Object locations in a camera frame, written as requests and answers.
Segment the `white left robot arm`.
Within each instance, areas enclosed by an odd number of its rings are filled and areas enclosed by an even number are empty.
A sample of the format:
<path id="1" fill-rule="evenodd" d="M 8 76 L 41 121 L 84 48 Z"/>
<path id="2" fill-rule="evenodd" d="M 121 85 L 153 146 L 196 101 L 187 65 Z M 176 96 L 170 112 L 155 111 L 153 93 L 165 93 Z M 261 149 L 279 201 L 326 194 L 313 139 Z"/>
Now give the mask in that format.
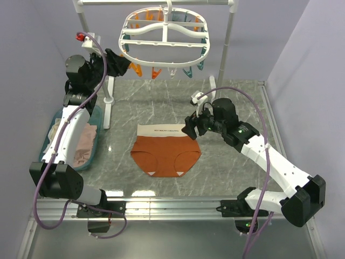
<path id="1" fill-rule="evenodd" d="M 82 132 L 95 107 L 95 88 L 107 76 L 123 76 L 130 65 L 125 57 L 106 49 L 104 56 L 93 53 L 89 60 L 73 55 L 66 62 L 63 114 L 49 150 L 40 162 L 33 162 L 29 172 L 36 185 L 35 197 L 68 199 L 90 205 L 97 217 L 108 213 L 104 192 L 84 184 L 73 168 L 74 155 Z"/>

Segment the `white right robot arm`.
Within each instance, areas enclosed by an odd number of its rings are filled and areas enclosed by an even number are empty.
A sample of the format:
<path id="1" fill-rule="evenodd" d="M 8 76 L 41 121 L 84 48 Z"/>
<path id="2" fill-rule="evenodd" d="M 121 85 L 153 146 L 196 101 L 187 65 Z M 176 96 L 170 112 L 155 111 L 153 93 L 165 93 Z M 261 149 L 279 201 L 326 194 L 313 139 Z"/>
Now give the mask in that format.
<path id="1" fill-rule="evenodd" d="M 205 107 L 207 102 L 207 96 L 202 93 L 191 99 L 196 110 L 186 117 L 182 132 L 192 140 L 206 132 L 220 134 L 227 145 L 268 172 L 282 189 L 281 192 L 270 192 L 248 187 L 235 201 L 222 201 L 217 210 L 223 217 L 250 217 L 259 206 L 257 216 L 281 213 L 292 225 L 304 226 L 325 204 L 324 178 L 311 176 L 297 168 L 271 147 L 251 124 L 240 121 L 230 99 L 213 101 L 212 110 Z"/>

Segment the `white oval clip hanger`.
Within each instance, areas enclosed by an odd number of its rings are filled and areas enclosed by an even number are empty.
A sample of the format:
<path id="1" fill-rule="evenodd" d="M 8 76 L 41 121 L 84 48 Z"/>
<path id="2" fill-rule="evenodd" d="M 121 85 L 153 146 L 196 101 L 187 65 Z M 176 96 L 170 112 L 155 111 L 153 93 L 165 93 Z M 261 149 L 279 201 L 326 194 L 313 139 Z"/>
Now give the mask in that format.
<path id="1" fill-rule="evenodd" d="M 121 29 L 118 45 L 122 54 L 142 66 L 185 68 L 203 62 L 210 51 L 208 25 L 200 14 L 173 6 L 172 1 L 163 5 L 142 8 L 131 12 Z M 200 49 L 199 57 L 185 62 L 152 61 L 136 58 L 129 47 L 151 46 L 168 49 Z"/>

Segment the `orange and beige underwear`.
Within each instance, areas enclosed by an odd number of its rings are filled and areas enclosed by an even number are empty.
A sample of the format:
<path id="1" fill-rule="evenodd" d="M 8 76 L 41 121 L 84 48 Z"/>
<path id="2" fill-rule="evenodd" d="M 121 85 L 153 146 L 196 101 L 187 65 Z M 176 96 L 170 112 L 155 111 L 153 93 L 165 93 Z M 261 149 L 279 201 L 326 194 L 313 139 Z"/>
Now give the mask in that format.
<path id="1" fill-rule="evenodd" d="M 137 126 L 130 155 L 151 177 L 179 178 L 198 161 L 202 152 L 197 141 L 182 132 L 182 124 Z"/>

